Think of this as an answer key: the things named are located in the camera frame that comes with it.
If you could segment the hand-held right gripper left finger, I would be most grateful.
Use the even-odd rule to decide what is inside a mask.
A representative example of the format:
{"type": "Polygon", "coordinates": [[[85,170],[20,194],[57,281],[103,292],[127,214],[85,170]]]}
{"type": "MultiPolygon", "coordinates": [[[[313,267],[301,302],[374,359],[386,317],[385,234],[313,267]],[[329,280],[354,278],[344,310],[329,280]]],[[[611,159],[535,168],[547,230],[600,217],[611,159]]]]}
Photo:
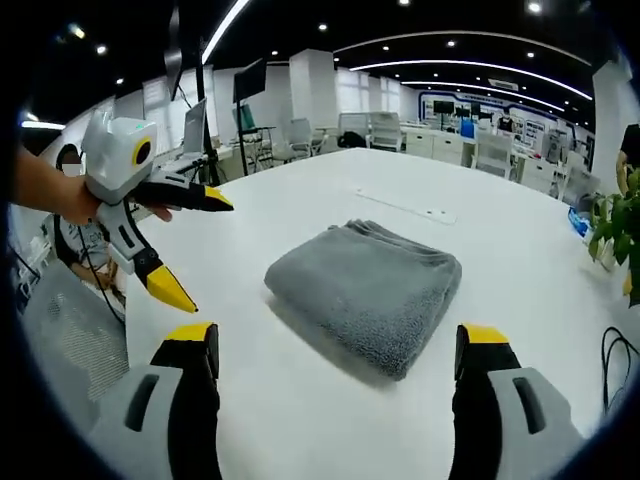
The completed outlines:
{"type": "Polygon", "coordinates": [[[218,326],[171,332],[99,402],[92,447],[122,479],[219,479],[218,326]]]}

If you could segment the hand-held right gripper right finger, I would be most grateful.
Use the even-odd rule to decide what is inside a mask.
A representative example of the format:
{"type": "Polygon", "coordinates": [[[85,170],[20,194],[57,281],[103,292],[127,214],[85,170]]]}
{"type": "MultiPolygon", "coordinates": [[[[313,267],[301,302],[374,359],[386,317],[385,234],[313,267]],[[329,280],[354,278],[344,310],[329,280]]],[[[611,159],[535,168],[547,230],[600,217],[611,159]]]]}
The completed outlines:
{"type": "Polygon", "coordinates": [[[451,479],[550,479],[584,438],[567,399],[494,327],[456,331],[451,479]]]}

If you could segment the person's left hand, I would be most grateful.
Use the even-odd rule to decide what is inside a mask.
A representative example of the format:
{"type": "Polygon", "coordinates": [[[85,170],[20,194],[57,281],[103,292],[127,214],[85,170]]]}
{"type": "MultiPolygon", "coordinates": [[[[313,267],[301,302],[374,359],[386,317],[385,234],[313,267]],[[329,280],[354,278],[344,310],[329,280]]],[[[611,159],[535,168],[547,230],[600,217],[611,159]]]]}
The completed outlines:
{"type": "Polygon", "coordinates": [[[83,175],[67,176],[55,170],[45,190],[46,207],[75,225],[92,221],[102,201],[87,188],[83,175]]]}

